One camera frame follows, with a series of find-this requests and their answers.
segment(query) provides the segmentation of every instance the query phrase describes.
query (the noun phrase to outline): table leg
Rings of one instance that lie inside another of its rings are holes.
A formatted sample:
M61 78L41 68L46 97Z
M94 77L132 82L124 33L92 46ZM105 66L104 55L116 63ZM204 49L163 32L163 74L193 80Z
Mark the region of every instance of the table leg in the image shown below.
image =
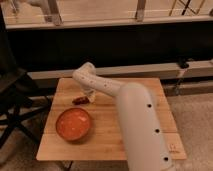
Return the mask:
M145 5L146 5L146 0L138 0L137 11L136 11L136 15L135 15L135 18L137 21L143 20Z
M186 5L185 5L185 7L184 7L184 9L183 9L183 12L182 12L182 15L185 15L186 10L188 9L190 3L191 3L191 0L188 0L188 1L186 2Z
M67 168L67 171L70 171L70 169L72 169L72 164L73 164L73 161L70 162L68 168Z
M169 16L172 15L172 12L173 12L173 10L174 10L174 8L175 8L176 3L177 3L177 0L174 0L174 2L173 2L173 4L172 4L172 8L171 8L171 10L170 10L170 12L169 12Z

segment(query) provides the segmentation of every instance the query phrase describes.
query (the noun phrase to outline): red object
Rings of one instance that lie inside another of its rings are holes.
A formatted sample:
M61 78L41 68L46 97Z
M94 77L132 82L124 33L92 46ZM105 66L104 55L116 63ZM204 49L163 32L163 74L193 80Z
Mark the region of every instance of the red object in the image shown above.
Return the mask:
M81 108L64 111L56 121L57 133L67 141L75 141L84 137L91 128L91 118Z

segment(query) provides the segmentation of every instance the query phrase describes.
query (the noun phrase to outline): chair leg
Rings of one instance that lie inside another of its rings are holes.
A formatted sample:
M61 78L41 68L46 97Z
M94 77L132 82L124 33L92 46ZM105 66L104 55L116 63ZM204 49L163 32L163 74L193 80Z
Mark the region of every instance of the chair leg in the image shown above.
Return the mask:
M4 143L6 142L6 140L8 139L9 135L11 134L11 132L13 131L14 128L15 128L14 126L8 126L4 130L4 133L2 134L2 136L0 138L0 149L4 145Z
M16 125L17 128L19 128L25 135L27 135L32 141L34 141L36 144L39 145L39 140L27 129L25 128L21 123Z

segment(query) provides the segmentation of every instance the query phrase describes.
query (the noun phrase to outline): table top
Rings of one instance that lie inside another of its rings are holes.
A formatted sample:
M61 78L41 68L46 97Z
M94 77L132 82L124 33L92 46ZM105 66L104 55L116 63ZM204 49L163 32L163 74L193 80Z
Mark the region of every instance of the table top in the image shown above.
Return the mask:
M157 114L171 156L173 159L186 159L160 80L157 78L119 78L117 80L136 81L154 91L158 99ZM72 100L82 95L80 86L72 78L59 80L37 153L38 160L126 160L114 99L101 92L96 92L94 103L78 106L87 110L92 117L93 128L85 139L78 143L70 143L56 133L55 123L58 116L64 110L74 107Z

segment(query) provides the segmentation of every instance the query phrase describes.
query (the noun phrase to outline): metal bar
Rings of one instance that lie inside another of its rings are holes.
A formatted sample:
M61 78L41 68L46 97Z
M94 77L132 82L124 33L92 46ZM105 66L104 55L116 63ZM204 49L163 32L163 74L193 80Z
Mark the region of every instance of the metal bar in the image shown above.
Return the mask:
M182 12L181 15L185 15L186 10L189 8L190 3L191 3L191 0L188 0L188 1L186 2L186 5L185 5L185 7L184 7L183 12Z
M213 76L213 63L210 61L188 62L189 68L185 78ZM149 64L134 66L117 66L97 68L97 75L109 77L159 77L160 79L178 78L180 67L177 63ZM30 72L29 75L35 80L57 79L72 77L73 70Z
M135 18L137 21L143 21L145 6L146 6L146 0L138 0L137 11L135 15Z
M213 21L209 15L202 16L173 16L173 17L153 17L144 18L143 22L137 22L135 19L118 19L118 20L97 20L97 21L79 21L65 22L55 27L52 23L35 23L35 24L11 24L7 25L8 30L40 30L40 29L66 29L66 28L90 28L105 26L131 26L144 24L162 24L162 23L183 23L197 21Z
M196 11L196 14L199 14L201 8L203 7L204 3L206 2L206 0L202 0L201 3L200 3L200 6L198 8L198 10Z

